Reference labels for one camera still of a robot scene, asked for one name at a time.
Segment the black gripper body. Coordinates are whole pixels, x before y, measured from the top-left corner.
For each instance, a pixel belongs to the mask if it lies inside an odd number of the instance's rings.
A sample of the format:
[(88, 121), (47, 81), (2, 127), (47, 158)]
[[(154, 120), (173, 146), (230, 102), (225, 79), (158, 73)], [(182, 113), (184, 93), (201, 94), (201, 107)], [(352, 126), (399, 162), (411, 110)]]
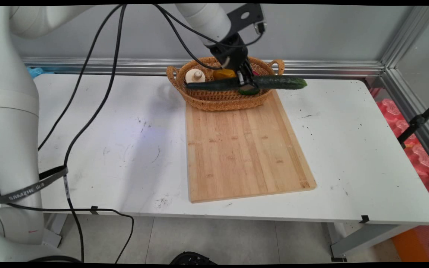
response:
[(220, 63), (220, 67), (212, 67), (212, 70), (227, 68), (235, 73), (250, 73), (248, 49), (239, 33), (225, 37), (220, 44), (211, 45), (210, 52)]

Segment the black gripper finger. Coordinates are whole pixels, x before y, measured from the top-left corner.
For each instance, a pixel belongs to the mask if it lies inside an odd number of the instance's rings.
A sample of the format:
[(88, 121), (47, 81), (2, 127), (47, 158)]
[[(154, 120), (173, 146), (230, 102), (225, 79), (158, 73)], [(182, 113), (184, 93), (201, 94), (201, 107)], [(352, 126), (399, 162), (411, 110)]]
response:
[(245, 76), (243, 71), (239, 70), (236, 72), (238, 78), (238, 88), (239, 92), (250, 92), (252, 90), (251, 78), (250, 76)]
[(251, 64), (246, 63), (246, 90), (259, 90), (259, 86), (254, 80), (255, 77)]

